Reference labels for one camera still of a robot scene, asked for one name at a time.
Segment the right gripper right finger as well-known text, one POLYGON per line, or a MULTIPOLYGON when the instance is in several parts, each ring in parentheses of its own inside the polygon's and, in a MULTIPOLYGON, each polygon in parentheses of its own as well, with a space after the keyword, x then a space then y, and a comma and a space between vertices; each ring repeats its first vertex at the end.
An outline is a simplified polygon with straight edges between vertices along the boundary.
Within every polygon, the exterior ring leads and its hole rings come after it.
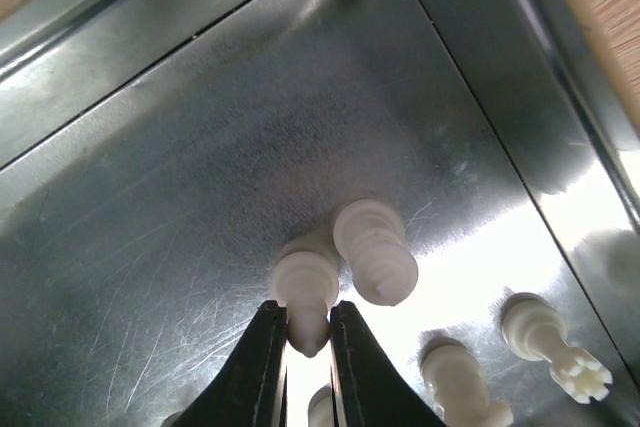
POLYGON ((356 305, 331 309, 331 388, 336 426, 441 426, 395 369, 356 305))

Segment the gold tin piece tray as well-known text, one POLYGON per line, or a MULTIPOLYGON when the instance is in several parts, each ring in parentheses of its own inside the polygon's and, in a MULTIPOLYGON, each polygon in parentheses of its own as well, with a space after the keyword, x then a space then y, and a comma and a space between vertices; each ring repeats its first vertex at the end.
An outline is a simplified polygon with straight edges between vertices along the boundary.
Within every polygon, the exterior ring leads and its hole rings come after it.
POLYGON ((639 422, 639 134, 573 0, 33 0, 1 23, 1 422, 156 426, 271 266, 364 196, 420 269, 378 307, 424 402, 449 337, 519 426, 639 422), (503 315, 548 303, 613 376, 579 404, 503 315))

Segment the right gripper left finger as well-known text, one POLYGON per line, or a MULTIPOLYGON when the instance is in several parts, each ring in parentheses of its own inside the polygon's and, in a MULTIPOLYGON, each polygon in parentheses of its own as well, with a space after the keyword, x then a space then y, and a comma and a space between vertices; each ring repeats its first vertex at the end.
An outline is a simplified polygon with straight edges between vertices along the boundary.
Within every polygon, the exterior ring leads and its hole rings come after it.
POLYGON ((213 381, 175 426, 284 426, 287 420, 286 309, 261 304, 213 381))

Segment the white chess bishop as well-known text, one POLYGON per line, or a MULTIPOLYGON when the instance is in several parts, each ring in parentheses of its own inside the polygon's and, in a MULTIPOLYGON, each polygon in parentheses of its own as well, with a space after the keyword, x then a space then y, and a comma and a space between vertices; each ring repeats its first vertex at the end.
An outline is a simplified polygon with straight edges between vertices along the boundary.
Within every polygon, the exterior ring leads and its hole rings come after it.
POLYGON ((286 309, 291 346, 315 357, 329 339, 328 315, 339 294, 338 265, 326 250, 309 239, 287 244, 275 261, 270 298, 286 309))

